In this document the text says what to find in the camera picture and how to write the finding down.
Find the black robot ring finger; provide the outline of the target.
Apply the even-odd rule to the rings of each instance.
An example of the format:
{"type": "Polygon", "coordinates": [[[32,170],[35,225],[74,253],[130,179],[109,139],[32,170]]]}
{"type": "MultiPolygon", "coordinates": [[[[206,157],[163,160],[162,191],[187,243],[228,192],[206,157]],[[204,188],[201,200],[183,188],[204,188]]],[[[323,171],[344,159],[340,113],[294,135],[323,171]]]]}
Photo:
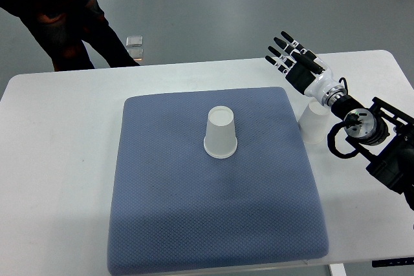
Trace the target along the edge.
{"type": "Polygon", "coordinates": [[[286,64],[286,65],[292,65],[293,61],[284,56],[283,54],[281,54],[278,50],[276,50],[274,47],[272,46],[268,46],[268,50],[275,56],[277,57],[282,63],[286,64]]]}

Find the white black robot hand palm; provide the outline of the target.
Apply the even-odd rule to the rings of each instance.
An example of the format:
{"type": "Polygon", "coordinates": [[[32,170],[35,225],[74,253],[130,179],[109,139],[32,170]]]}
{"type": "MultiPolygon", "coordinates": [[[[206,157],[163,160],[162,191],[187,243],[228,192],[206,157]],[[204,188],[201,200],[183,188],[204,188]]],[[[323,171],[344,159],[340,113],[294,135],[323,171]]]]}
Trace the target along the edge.
{"type": "Polygon", "coordinates": [[[322,66],[322,73],[312,73],[296,61],[297,53],[295,51],[290,55],[295,63],[285,78],[300,94],[315,98],[321,105],[332,105],[343,96],[343,86],[333,79],[332,71],[327,65],[322,66]]]}

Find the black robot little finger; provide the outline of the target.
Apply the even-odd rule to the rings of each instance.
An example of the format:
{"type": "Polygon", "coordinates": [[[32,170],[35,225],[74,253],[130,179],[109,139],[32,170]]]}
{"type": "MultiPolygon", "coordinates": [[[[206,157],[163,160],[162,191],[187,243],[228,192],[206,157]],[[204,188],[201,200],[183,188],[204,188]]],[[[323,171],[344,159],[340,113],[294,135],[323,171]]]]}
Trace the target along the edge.
{"type": "Polygon", "coordinates": [[[288,67],[286,67],[284,64],[282,63],[278,63],[275,59],[273,59],[270,56],[265,56],[265,59],[273,66],[275,67],[278,71],[280,71],[282,74],[288,74],[290,69],[288,67]]]}

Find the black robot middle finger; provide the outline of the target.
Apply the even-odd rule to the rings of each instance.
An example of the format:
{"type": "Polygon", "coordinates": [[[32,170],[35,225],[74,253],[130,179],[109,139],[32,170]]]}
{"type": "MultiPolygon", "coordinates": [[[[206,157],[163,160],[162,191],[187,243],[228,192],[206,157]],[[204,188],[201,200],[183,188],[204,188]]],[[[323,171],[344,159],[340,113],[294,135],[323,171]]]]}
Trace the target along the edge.
{"type": "Polygon", "coordinates": [[[286,54],[291,55],[296,49],[289,43],[278,37],[274,37],[275,44],[281,48],[286,54]]]}

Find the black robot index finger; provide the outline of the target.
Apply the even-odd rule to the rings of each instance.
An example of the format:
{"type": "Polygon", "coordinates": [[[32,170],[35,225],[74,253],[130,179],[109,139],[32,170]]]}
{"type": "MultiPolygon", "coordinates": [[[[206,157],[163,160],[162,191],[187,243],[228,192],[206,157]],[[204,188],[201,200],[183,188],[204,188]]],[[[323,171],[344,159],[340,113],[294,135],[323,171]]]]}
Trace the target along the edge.
{"type": "Polygon", "coordinates": [[[281,31],[281,35],[288,41],[289,45],[295,48],[296,50],[301,50],[303,48],[303,46],[298,41],[296,41],[285,31],[281,31]]]}

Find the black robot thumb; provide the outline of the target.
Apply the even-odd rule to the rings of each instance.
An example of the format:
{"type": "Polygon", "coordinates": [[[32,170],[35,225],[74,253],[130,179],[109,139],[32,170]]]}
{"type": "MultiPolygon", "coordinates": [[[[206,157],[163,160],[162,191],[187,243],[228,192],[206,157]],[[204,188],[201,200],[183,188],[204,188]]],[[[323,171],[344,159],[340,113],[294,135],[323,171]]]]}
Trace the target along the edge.
{"type": "Polygon", "coordinates": [[[301,63],[304,67],[306,67],[308,70],[310,70],[312,73],[322,73],[324,71],[324,68],[315,63],[312,59],[308,58],[304,54],[298,52],[296,54],[296,61],[298,63],[301,63]]]}

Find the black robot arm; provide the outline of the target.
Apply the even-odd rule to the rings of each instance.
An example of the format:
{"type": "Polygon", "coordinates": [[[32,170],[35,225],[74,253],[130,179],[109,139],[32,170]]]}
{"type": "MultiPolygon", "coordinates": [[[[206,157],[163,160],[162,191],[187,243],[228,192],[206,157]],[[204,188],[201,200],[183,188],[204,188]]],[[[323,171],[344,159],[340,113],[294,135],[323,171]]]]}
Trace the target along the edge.
{"type": "Polygon", "coordinates": [[[314,98],[340,119],[327,135],[330,152],[342,159],[364,156],[369,174],[413,206],[413,118],[373,98],[364,107],[335,80],[329,66],[286,32],[275,37],[266,60],[302,95],[314,98]]]}

